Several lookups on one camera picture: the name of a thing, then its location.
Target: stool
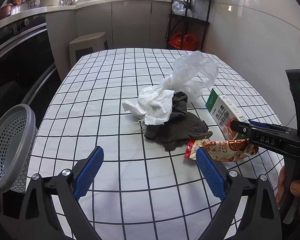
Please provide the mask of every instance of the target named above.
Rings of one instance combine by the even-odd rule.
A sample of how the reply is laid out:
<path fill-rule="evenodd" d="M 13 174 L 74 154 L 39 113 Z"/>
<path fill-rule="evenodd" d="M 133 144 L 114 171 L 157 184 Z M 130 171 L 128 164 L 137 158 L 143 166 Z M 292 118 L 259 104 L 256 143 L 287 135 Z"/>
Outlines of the stool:
<path fill-rule="evenodd" d="M 73 67 L 82 56 L 105 49 L 108 49 L 105 32 L 92 33 L 74 39 L 69 43 L 71 67 Z"/>

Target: black shelf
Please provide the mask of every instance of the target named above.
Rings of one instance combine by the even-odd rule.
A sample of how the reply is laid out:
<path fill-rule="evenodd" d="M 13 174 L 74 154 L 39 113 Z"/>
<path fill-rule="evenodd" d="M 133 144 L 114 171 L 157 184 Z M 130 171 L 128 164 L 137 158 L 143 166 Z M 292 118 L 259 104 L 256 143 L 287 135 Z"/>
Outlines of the black shelf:
<path fill-rule="evenodd" d="M 192 18 L 192 17 L 185 17 L 183 15 L 177 15 L 177 14 L 169 14 L 169 18 L 176 19 L 178 21 L 185 21 L 185 22 L 189 22 L 189 23 L 199 24 L 199 25 L 203 25 L 203 26 L 205 26 L 207 24 L 207 22 L 204 20 L 199 20 L 199 19 Z"/>
<path fill-rule="evenodd" d="M 172 21 L 172 19 L 175 19 L 175 20 L 178 21 L 178 23 L 183 22 L 180 50 L 182 50 L 184 36 L 188 33 L 189 23 L 204 26 L 203 37 L 202 37 L 202 42 L 201 42 L 201 46 L 200 46 L 200 50 L 202 51 L 202 48 L 203 48 L 203 45 L 204 45 L 204 40 L 205 40 L 205 37 L 206 37 L 206 34 L 207 34 L 207 29 L 209 27 L 208 20 L 209 20 L 209 15 L 210 15 L 211 1 L 212 0 L 209 0 L 207 18 L 206 18 L 205 21 L 203 21 L 203 20 L 199 20 L 199 19 L 191 18 L 191 17 L 187 16 L 188 9 L 191 10 L 191 0 L 186 0 L 185 1 L 186 2 L 185 16 L 172 14 L 172 4 L 173 4 L 174 0 L 171 0 L 170 14 L 169 14 L 169 24 L 168 24 L 167 34 L 166 34 L 167 48 L 168 48 L 168 45 L 169 45 L 170 35 L 173 33 L 173 31 L 175 29 L 175 27 L 174 27 L 171 30 L 171 21 Z"/>

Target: barcode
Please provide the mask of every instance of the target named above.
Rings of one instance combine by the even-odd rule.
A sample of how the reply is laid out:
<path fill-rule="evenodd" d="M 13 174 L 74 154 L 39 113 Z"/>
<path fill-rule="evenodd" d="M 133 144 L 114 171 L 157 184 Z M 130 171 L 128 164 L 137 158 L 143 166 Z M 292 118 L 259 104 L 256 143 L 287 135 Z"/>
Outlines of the barcode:
<path fill-rule="evenodd" d="M 243 115 L 239 116 L 239 120 L 240 120 L 240 122 L 248 122 L 247 119 Z"/>
<path fill-rule="evenodd" d="M 219 123 L 219 126 L 220 126 L 220 127 L 224 124 L 224 122 L 226 121 L 226 119 L 228 118 L 228 116 L 229 116 L 229 113 L 228 113 L 228 111 L 226 111 L 226 112 L 223 114 L 223 117 L 221 118 L 221 121 L 220 121 L 220 123 Z"/>

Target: countertop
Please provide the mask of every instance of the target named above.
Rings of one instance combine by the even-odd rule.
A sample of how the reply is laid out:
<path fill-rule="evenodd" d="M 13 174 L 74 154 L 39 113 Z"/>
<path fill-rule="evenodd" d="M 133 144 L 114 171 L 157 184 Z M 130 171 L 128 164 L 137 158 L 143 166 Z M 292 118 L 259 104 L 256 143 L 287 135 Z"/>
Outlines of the countertop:
<path fill-rule="evenodd" d="M 135 1 L 135 0 L 83 0 L 80 1 L 75 6 L 49 6 L 49 7 L 39 7 L 35 9 L 30 9 L 18 14 L 11 15 L 5 19 L 0 20 L 0 29 L 6 25 L 18 21 L 20 19 L 30 17 L 32 15 L 41 14 L 41 13 L 52 13 L 57 11 L 66 11 L 66 10 L 76 10 L 84 8 L 91 5 L 108 3 L 108 2 L 120 2 L 120 1 Z M 145 1 L 162 1 L 162 2 L 171 2 L 171 0 L 145 0 Z"/>

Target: human hand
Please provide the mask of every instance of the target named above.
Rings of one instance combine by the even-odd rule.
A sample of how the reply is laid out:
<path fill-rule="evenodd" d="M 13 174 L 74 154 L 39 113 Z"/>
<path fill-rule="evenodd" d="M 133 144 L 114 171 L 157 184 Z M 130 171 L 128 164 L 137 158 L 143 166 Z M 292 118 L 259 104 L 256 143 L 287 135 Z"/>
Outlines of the human hand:
<path fill-rule="evenodd" d="M 275 195 L 275 200 L 277 201 L 277 204 L 281 202 L 282 196 L 284 194 L 284 182 L 286 180 L 286 173 L 285 173 L 285 166 L 283 166 L 280 170 L 279 179 L 278 179 L 278 191 Z M 290 185 L 290 191 L 291 193 L 296 196 L 300 197 L 300 180 L 295 180 Z"/>

